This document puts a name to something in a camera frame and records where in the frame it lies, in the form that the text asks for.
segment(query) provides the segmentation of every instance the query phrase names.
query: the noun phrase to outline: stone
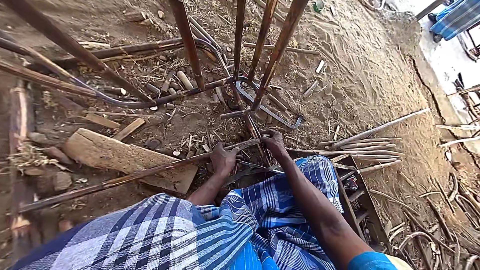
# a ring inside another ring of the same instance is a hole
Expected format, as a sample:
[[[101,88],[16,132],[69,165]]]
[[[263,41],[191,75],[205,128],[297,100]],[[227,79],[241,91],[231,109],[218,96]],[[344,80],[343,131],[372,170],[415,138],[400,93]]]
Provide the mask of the stone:
[[[65,190],[72,184],[72,177],[67,172],[58,172],[53,179],[55,191]]]
[[[47,141],[47,136],[45,136],[45,134],[42,134],[42,133],[38,133],[38,132],[30,132],[27,137],[32,141],[32,142],[35,142],[35,143],[38,143],[38,144],[43,144]]]

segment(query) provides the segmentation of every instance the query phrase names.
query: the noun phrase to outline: forearm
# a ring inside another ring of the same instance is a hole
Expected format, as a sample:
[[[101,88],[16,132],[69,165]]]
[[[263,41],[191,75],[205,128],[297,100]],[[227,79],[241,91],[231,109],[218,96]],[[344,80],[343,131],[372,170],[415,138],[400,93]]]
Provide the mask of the forearm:
[[[214,173],[201,187],[195,190],[187,200],[195,205],[208,205],[213,204],[214,199],[223,184],[227,176],[220,173]]]

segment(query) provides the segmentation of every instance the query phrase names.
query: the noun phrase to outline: plaid cloth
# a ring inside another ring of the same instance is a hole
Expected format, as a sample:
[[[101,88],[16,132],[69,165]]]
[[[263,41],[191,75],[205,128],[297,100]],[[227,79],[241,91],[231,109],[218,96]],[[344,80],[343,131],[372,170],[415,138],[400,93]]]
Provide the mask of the plaid cloth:
[[[480,21],[480,0],[457,0],[436,18],[430,31],[450,40]]]
[[[297,165],[342,211],[330,161],[312,156]],[[334,269],[284,174],[231,191],[220,207],[157,194],[66,231],[13,268],[228,269],[250,243],[261,262],[280,269]]]

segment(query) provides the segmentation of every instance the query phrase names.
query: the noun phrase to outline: rock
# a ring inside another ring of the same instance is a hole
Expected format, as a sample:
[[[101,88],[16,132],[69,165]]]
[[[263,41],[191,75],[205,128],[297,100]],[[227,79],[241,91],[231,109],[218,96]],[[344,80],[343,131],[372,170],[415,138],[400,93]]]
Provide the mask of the rock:
[[[58,160],[60,163],[72,165],[73,160],[71,160],[67,155],[65,155],[60,149],[56,148],[55,146],[49,147],[45,149],[45,154],[47,156]]]
[[[46,143],[47,141],[47,136],[45,136],[45,134],[42,134],[42,133],[38,133],[38,132],[30,132],[27,137],[32,141],[32,142],[35,142],[35,143],[38,143],[38,144],[44,144]]]
[[[23,169],[24,174],[30,175],[30,176],[39,176],[43,175],[45,173],[44,170],[42,170],[39,167],[31,166]]]
[[[67,172],[58,172],[53,179],[55,191],[65,190],[72,184],[72,177]]]
[[[177,84],[176,82],[170,82],[170,87],[175,90],[180,90],[180,85]]]

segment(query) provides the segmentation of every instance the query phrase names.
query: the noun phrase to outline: stripped wooden stick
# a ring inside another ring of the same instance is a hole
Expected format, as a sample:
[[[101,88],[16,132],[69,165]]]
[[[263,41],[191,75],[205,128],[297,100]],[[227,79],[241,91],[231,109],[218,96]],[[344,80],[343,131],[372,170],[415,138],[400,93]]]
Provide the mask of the stripped wooden stick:
[[[373,133],[376,133],[376,132],[378,132],[378,131],[381,131],[381,130],[383,130],[383,129],[385,129],[385,128],[393,125],[393,124],[402,122],[402,121],[404,121],[404,120],[406,120],[406,119],[408,119],[408,118],[410,118],[410,117],[413,117],[413,116],[415,116],[415,115],[419,115],[419,114],[422,114],[422,113],[428,112],[428,111],[430,111],[430,108],[425,108],[425,109],[423,109],[423,110],[416,111],[416,112],[411,113],[411,114],[409,114],[409,115],[406,115],[406,116],[404,116],[404,117],[398,118],[398,119],[393,120],[393,121],[390,121],[390,122],[388,122],[388,123],[385,123],[385,124],[383,124],[383,125],[381,125],[381,126],[379,126],[379,127],[375,127],[375,128],[373,128],[373,129],[371,129],[371,130],[364,131],[364,132],[362,132],[362,133],[360,133],[360,134],[357,134],[357,135],[355,135],[355,136],[352,136],[352,137],[350,137],[350,138],[348,138],[348,139],[341,140],[341,141],[339,141],[339,142],[337,142],[337,143],[334,143],[332,146],[333,146],[333,147],[340,147],[340,146],[345,145],[345,144],[348,144],[348,143],[350,143],[350,142],[352,142],[352,141],[364,139],[364,138],[368,137],[369,135],[371,135],[371,134],[373,134]]]

